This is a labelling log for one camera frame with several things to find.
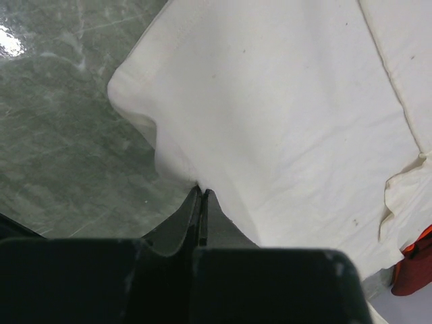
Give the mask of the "cream white t-shirt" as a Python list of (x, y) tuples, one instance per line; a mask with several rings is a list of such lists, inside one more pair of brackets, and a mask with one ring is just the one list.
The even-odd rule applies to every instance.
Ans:
[(169, 1), (107, 92), (260, 246), (366, 279), (431, 224), (430, 1)]

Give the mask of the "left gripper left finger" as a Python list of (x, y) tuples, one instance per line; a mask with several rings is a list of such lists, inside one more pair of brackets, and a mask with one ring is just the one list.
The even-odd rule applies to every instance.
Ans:
[(144, 241), (163, 257), (194, 250), (198, 244), (201, 202), (201, 189), (195, 186), (177, 211), (143, 236)]

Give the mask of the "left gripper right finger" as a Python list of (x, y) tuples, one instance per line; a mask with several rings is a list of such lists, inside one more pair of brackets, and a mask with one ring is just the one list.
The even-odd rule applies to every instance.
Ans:
[(198, 245), (209, 248), (257, 248), (223, 213), (216, 194), (206, 190), (202, 197)]

